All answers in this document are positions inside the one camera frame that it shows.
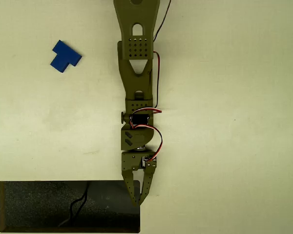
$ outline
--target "blue block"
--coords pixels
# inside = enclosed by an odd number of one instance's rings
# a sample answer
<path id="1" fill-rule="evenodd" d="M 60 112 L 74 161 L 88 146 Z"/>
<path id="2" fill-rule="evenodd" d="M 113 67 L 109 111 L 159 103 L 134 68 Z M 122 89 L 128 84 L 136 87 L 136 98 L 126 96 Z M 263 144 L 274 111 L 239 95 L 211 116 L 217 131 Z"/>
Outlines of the blue block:
<path id="1" fill-rule="evenodd" d="M 57 69 L 59 72 L 64 72 L 69 64 L 76 66 L 79 60 L 82 58 L 80 54 L 67 46 L 61 40 L 53 48 L 53 51 L 57 53 L 53 59 L 51 66 Z"/>

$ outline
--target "black wire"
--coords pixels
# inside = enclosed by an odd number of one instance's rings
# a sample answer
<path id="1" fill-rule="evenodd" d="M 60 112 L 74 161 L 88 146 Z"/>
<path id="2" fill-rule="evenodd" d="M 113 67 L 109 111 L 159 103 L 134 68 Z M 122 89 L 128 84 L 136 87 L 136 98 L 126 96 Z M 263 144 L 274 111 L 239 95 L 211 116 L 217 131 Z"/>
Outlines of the black wire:
<path id="1" fill-rule="evenodd" d="M 166 13 L 165 13 L 165 16 L 164 16 L 163 22 L 161 23 L 161 26 L 158 28 L 158 30 L 157 30 L 157 32 L 156 32 L 156 34 L 155 34 L 155 37 L 154 37 L 153 42 L 156 40 L 157 35 L 158 35 L 158 33 L 160 32 L 160 30 L 161 30 L 161 28 L 162 28 L 162 26 L 163 26 L 163 24 L 164 24 L 164 22 L 165 22 L 165 19 L 166 19 L 166 16 L 167 16 L 168 10 L 169 10 L 169 8 L 170 8 L 170 4 L 171 4 L 171 0 L 169 0 L 169 4 L 168 4 L 167 10 L 166 10 Z"/>
<path id="2" fill-rule="evenodd" d="M 83 206 L 85 205 L 85 203 L 87 202 L 87 198 L 88 198 L 88 193 L 86 193 L 85 197 L 84 197 L 84 202 L 82 203 L 82 205 L 79 207 L 79 209 L 77 210 L 75 216 L 73 217 L 72 220 L 72 224 L 74 223 L 75 219 L 78 217 L 80 211 L 82 210 Z"/>
<path id="3" fill-rule="evenodd" d="M 90 182 L 87 182 L 86 190 L 85 190 L 83 196 L 82 196 L 81 198 L 79 198 L 79 199 L 76 199 L 75 201 L 73 201 L 73 202 L 70 204 L 70 208 L 69 208 L 69 211 L 70 211 L 69 222 L 70 222 L 71 224 L 73 224 L 73 222 L 74 222 L 74 220 L 76 219 L 77 215 L 78 215 L 79 212 L 82 210 L 84 204 L 87 202 L 89 184 L 90 184 Z M 77 213 L 75 214 L 75 217 L 74 217 L 74 215 L 73 215 L 73 205 L 74 205 L 76 202 L 79 202 L 79 201 L 83 200 L 83 198 L 84 198 L 84 201 L 83 201 L 82 205 L 79 207 L 79 209 L 78 209 L 78 211 L 77 211 Z"/>
<path id="4" fill-rule="evenodd" d="M 157 59 L 160 60 L 159 53 L 157 53 L 156 51 L 154 51 L 154 53 L 156 53 Z M 160 62 L 158 64 L 159 64 L 159 66 L 158 66 L 158 72 L 157 72 L 157 88 L 156 88 L 156 106 L 155 106 L 155 108 L 157 108 L 157 106 L 158 106 L 158 93 L 159 93 L 158 90 L 159 90 L 159 83 L 160 83 L 160 66 L 161 66 L 161 64 L 160 64 Z"/>

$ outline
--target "red wire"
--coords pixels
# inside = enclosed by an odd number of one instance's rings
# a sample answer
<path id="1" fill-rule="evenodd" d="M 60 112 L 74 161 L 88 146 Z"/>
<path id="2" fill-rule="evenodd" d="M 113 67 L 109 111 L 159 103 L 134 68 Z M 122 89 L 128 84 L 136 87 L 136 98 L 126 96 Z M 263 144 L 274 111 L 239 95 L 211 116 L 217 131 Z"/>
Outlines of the red wire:
<path id="1" fill-rule="evenodd" d="M 150 129 L 153 129 L 155 131 L 157 131 L 159 133 L 159 135 L 161 136 L 161 144 L 160 146 L 158 147 L 157 151 L 155 152 L 155 154 L 153 155 L 153 157 L 151 159 L 149 159 L 148 161 L 150 160 L 153 160 L 156 158 L 156 156 L 158 155 L 159 151 L 161 150 L 162 148 L 162 145 L 163 145 L 163 137 L 162 137 L 162 134 L 161 132 L 154 126 L 151 126 L 151 125 L 148 125 L 148 124 L 137 124 L 137 125 L 133 125 L 132 123 L 132 117 L 135 113 L 139 112 L 139 111 L 154 111 L 154 114 L 157 114 L 157 113 L 161 113 L 162 111 L 160 109 L 157 109 L 157 108 L 152 108 L 152 107 L 145 107 L 145 108 L 141 108 L 141 109 L 138 109 L 136 111 L 134 111 L 132 113 L 132 116 L 131 116 L 131 119 L 129 121 L 129 124 L 130 126 L 132 127 L 132 129 L 136 129 L 136 128 L 140 128 L 140 127 L 146 127 L 146 128 L 150 128 Z"/>
<path id="2" fill-rule="evenodd" d="M 148 161 L 151 161 L 153 159 L 156 158 L 156 156 L 158 155 L 158 153 L 160 152 L 161 148 L 162 148 L 162 145 L 163 145 L 163 137 L 162 137 L 162 134 L 160 133 L 160 131 L 156 128 L 156 127 L 153 127 L 151 125 L 147 125 L 147 124 L 138 124 L 136 126 L 133 127 L 133 129 L 136 129 L 136 128 L 139 128 L 139 127 L 146 127 L 146 128 L 151 128 L 151 129 L 154 129 L 156 130 L 160 136 L 161 136 L 161 144 L 160 146 L 158 147 L 157 151 L 155 152 L 155 154 L 153 155 L 153 157 L 151 159 L 149 159 Z"/>

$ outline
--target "electrical cable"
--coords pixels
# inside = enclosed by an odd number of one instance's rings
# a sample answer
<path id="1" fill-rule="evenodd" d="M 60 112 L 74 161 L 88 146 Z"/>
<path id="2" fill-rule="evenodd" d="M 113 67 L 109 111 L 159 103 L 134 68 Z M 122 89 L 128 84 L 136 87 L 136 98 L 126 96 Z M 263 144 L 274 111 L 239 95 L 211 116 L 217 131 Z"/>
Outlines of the electrical cable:
<path id="1" fill-rule="evenodd" d="M 171 0 L 169 0 L 169 4 L 168 4 L 167 10 L 166 10 L 166 13 L 165 13 L 164 19 L 163 19 L 163 21 L 162 21 L 160 27 L 158 28 L 158 30 L 157 30 L 155 36 L 154 36 L 153 42 L 156 40 L 157 35 L 158 35 L 158 33 L 160 32 L 160 30 L 161 30 L 161 28 L 162 28 L 162 26 L 163 26 L 163 24 L 164 24 L 164 22 L 165 22 L 165 19 L 166 19 L 166 16 L 167 16 L 168 10 L 169 10 L 169 8 L 170 8 L 170 4 L 171 4 Z"/>
<path id="2" fill-rule="evenodd" d="M 158 106 L 158 89 L 159 89 L 159 83 L 160 83 L 160 68 L 161 68 L 161 57 L 160 54 L 156 51 L 153 51 L 157 55 L 157 60 L 158 60 L 158 70 L 157 70 L 157 89 L 156 89 L 156 106 Z"/>
<path id="3" fill-rule="evenodd" d="M 137 125 L 133 125 L 132 123 L 132 117 L 135 113 L 139 112 L 139 111 L 153 111 L 154 114 L 157 114 L 157 113 L 161 113 L 162 111 L 160 109 L 157 109 L 157 108 L 152 108 L 152 107 L 144 107 L 144 108 L 141 108 L 141 109 L 138 109 L 138 110 L 135 110 L 132 115 L 131 115 L 131 118 L 130 118 L 130 121 L 129 121 L 129 124 L 130 126 L 132 127 L 132 129 L 136 129 L 136 128 L 141 128 L 141 127 L 146 127 L 146 128 L 150 128 L 150 129 L 153 129 L 155 131 L 157 131 L 161 137 L 161 144 L 160 146 L 158 147 L 157 151 L 155 152 L 155 154 L 152 156 L 151 159 L 149 159 L 148 161 L 151 161 L 153 159 L 155 159 L 159 153 L 159 151 L 161 150 L 162 148 L 162 145 L 163 145 L 163 136 L 161 134 L 161 132 L 155 128 L 154 126 L 151 126 L 151 125 L 148 125 L 148 124 L 137 124 Z"/>
<path id="4" fill-rule="evenodd" d="M 86 190 L 85 190 L 83 196 L 82 196 L 81 198 L 79 198 L 79 199 L 76 199 L 75 201 L 73 201 L 73 202 L 70 204 L 70 208 L 69 208 L 69 211 L 70 211 L 69 222 L 70 222 L 71 224 L 73 224 L 74 220 L 77 218 L 78 214 L 79 214 L 80 211 L 82 210 L 84 204 L 87 202 L 89 185 L 90 185 L 90 182 L 88 181 L 88 182 L 87 182 L 87 186 L 86 186 Z M 79 201 L 83 200 L 83 198 L 84 198 L 84 201 L 83 201 L 83 203 L 81 204 L 81 206 L 79 207 L 79 209 L 78 209 L 78 211 L 77 211 L 77 213 L 75 214 L 75 217 L 74 217 L 74 215 L 73 215 L 73 205 L 74 205 L 76 202 L 79 202 Z"/>

